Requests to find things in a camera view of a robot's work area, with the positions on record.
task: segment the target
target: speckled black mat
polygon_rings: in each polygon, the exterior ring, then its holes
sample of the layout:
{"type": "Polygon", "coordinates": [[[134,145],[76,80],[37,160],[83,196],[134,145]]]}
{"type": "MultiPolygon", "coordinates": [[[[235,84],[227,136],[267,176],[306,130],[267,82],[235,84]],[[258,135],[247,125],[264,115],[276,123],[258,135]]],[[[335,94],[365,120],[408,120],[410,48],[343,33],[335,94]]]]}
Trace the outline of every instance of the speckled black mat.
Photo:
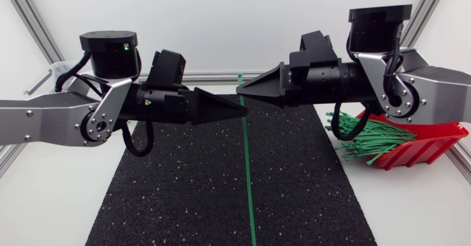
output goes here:
{"type": "MultiPolygon", "coordinates": [[[[246,104],[258,245],[376,245],[314,108],[246,104]]],[[[251,245],[241,120],[155,134],[124,153],[87,245],[251,245]]]]}

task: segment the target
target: black wire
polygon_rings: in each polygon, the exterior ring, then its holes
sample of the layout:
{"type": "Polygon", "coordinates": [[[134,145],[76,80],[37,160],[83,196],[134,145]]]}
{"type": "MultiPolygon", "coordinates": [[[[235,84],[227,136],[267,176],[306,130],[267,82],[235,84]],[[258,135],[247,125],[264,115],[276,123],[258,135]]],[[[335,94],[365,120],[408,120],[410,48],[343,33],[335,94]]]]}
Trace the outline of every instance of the black wire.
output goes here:
{"type": "Polygon", "coordinates": [[[66,73],[61,74],[57,78],[55,91],[56,92],[61,92],[62,91],[62,86],[64,85],[64,83],[69,78],[73,77],[80,69],[82,69],[82,67],[88,62],[90,57],[91,57],[91,53],[90,52],[85,52],[83,54],[82,59],[78,62],[78,64],[76,64],[73,68],[71,68],[71,70],[67,71],[66,73]]]}
{"type": "Polygon", "coordinates": [[[138,150],[132,143],[131,133],[127,127],[127,120],[121,120],[119,125],[123,130],[124,144],[131,154],[136,157],[144,157],[152,151],[152,148],[154,147],[154,126],[151,121],[146,121],[147,145],[142,150],[138,150]]]}
{"type": "Polygon", "coordinates": [[[353,62],[359,62],[360,60],[355,57],[355,55],[352,54],[352,52],[350,51],[349,47],[350,47],[350,35],[348,35],[348,38],[347,38],[347,45],[345,46],[347,48],[347,53],[348,53],[348,56],[350,57],[350,59],[353,61],[353,62]]]}
{"type": "Polygon", "coordinates": [[[356,126],[348,133],[342,134],[339,128],[339,118],[340,118],[340,106],[342,102],[337,102],[336,106],[333,111],[332,121],[330,121],[330,126],[332,127],[332,133],[335,137],[343,141],[353,140],[358,134],[363,131],[366,126],[366,122],[368,121],[369,116],[371,115],[371,110],[369,106],[365,107],[365,111],[363,116],[361,117],[360,121],[356,124],[356,126]]]}
{"type": "Polygon", "coordinates": [[[80,76],[79,74],[74,74],[74,77],[78,78],[79,80],[83,81],[85,84],[87,84],[93,91],[95,91],[98,96],[102,97],[103,94],[96,88],[90,81],[88,81],[86,78],[80,76]]]}

